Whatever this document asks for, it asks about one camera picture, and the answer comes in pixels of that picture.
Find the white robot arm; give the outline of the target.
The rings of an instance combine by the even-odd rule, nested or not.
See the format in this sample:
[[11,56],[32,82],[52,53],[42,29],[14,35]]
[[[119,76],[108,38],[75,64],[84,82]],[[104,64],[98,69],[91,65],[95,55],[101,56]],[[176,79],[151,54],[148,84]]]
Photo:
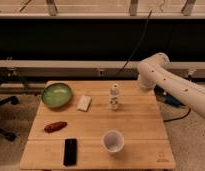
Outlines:
[[140,87],[151,90],[159,86],[205,119],[205,87],[168,72],[169,63],[169,57],[162,52],[140,61],[137,65]]

